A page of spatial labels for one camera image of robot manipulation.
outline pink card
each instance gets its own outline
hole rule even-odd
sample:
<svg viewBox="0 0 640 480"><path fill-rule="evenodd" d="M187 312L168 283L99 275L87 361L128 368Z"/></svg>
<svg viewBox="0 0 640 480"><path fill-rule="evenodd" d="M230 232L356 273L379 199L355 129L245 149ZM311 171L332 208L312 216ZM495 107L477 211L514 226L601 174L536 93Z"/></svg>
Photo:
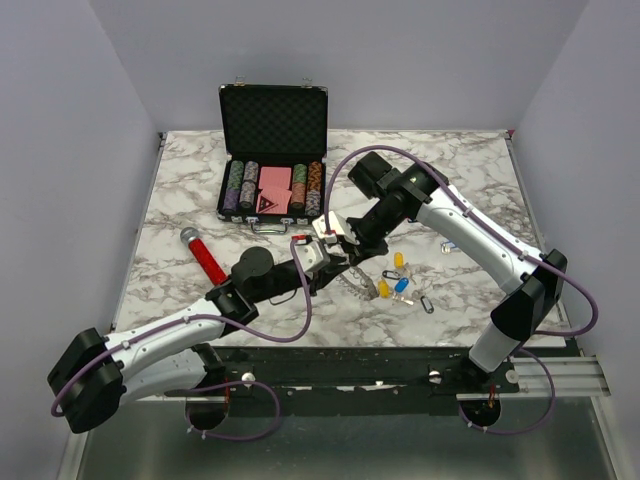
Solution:
<svg viewBox="0 0 640 480"><path fill-rule="evenodd" d="M288 190L289 185L291 185L291 168L262 167L260 169L259 189L275 187Z"/></svg>
<svg viewBox="0 0 640 480"><path fill-rule="evenodd" d="M268 187L258 195L256 213L274 213L284 215L289 208L291 192L282 188Z"/></svg>

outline white marble table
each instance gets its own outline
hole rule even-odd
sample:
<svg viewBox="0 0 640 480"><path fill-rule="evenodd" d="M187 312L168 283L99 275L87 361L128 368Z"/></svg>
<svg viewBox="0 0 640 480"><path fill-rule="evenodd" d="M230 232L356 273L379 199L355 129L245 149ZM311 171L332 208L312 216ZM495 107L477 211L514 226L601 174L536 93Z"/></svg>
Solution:
<svg viewBox="0 0 640 480"><path fill-rule="evenodd" d="M535 244L530 218L511 163L503 132L357 132L330 131L327 170L349 152L371 144L403 148L426 159L485 214ZM383 154L400 170L408 161ZM276 262L290 258L290 236L253 234L246 225L224 223L215 209L227 160L222 132L169 133L131 268L116 329L128 330L180 310L203 296L212 285L180 243L180 230L198 228L204 242L226 271L242 251L254 245L269 248ZM362 215L373 205L344 174L337 181L331 208L345 216ZM443 255L438 233L404 223L388 238L387 257L361 265L377 284L383 269L392 268L396 251L412 266L415 284L408 296L425 294L435 311L376 298L359 298L353 287L333 282L313 299L310 331L292 346L470 346L503 297L488 274L464 253ZM304 319L304 299L274 307L258 305L260 317L251 326L278 336L296 333ZM568 328L557 311L543 326ZM218 345L277 345L236 332ZM533 338L530 345L563 346L555 337Z"/></svg>

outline poker chip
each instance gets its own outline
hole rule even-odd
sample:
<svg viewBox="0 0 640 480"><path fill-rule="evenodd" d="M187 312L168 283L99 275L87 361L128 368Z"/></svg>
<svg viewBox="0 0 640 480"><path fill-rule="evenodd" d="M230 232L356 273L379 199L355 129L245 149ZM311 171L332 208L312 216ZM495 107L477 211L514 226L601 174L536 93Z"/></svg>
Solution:
<svg viewBox="0 0 640 480"><path fill-rule="evenodd" d="M244 172L244 164L240 160L231 162L229 169L229 179L227 180L227 189L240 190L242 186L242 173Z"/></svg>
<svg viewBox="0 0 640 480"><path fill-rule="evenodd" d="M244 167L243 180L258 183L258 173L260 172L260 166L256 162L247 162Z"/></svg>
<svg viewBox="0 0 640 480"><path fill-rule="evenodd" d="M240 198L240 190L237 188L227 188L227 191L224 194L222 213L235 212L238 207L238 198Z"/></svg>
<svg viewBox="0 0 640 480"><path fill-rule="evenodd" d="M291 186L291 208L301 210L305 204L307 186L304 183L294 183Z"/></svg>
<svg viewBox="0 0 640 480"><path fill-rule="evenodd" d="M321 194L319 190L310 190L307 192L307 201L305 206L305 215L315 217L320 215L320 199Z"/></svg>
<svg viewBox="0 0 640 480"><path fill-rule="evenodd" d="M293 183L307 183L307 166L303 163L293 167Z"/></svg>
<svg viewBox="0 0 640 480"><path fill-rule="evenodd" d="M322 164L313 162L309 165L309 178L307 179L307 191L322 189Z"/></svg>
<svg viewBox="0 0 640 480"><path fill-rule="evenodd" d="M320 201L322 194L322 164L312 162L309 165L309 177L307 179L307 198L305 202L305 214L315 217L320 215Z"/></svg>
<svg viewBox="0 0 640 480"><path fill-rule="evenodd" d="M240 206L245 210L249 210L253 207L253 200L256 196L256 184L251 180L245 180L242 183L242 190L240 190Z"/></svg>

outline gray wall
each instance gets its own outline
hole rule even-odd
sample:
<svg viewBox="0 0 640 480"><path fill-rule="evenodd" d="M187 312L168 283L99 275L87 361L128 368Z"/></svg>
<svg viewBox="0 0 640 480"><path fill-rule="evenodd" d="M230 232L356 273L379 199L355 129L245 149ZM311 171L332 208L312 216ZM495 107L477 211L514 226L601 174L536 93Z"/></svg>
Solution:
<svg viewBox="0 0 640 480"><path fill-rule="evenodd" d="M152 119L219 128L217 87L311 76L334 128L513 128L586 0L90 0Z"/></svg>
<svg viewBox="0 0 640 480"><path fill-rule="evenodd" d="M4 2L0 65L0 478L46 480L46 375L111 320L158 137L85 0Z"/></svg>
<svg viewBox="0 0 640 480"><path fill-rule="evenodd" d="M599 301L597 352L640 473L640 3L591 0L516 131L548 245ZM567 290L574 322L589 318Z"/></svg>

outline red handle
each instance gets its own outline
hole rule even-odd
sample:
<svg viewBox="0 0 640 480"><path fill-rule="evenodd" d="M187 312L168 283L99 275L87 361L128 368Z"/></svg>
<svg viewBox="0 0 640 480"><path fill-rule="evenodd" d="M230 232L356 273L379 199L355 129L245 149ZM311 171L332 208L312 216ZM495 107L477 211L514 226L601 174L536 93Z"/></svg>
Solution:
<svg viewBox="0 0 640 480"><path fill-rule="evenodd" d="M189 250L191 250L191 253L193 253L193 256L196 257L196 260L204 270L204 273L207 274L207 277L209 277L214 285L218 286L227 280L227 274L220 268L220 265L218 265L218 262L213 258L213 255L211 255L202 240L199 238L192 240L189 243Z"/></svg>

